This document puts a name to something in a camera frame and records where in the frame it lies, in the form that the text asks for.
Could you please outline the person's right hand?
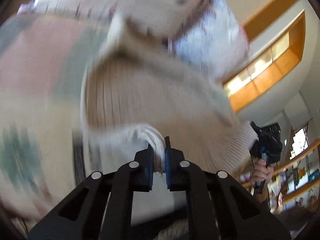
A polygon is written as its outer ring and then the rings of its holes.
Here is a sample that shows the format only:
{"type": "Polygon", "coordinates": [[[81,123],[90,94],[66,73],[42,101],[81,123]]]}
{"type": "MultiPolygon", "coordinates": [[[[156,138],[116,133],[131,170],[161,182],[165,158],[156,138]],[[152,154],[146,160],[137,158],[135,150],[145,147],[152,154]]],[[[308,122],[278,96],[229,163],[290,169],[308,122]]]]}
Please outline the person's right hand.
{"type": "Polygon", "coordinates": [[[250,176],[250,184],[255,186],[257,182],[265,182],[265,184],[269,183],[273,176],[273,172],[273,166],[266,166],[266,161],[264,159],[259,159],[250,176]]]}

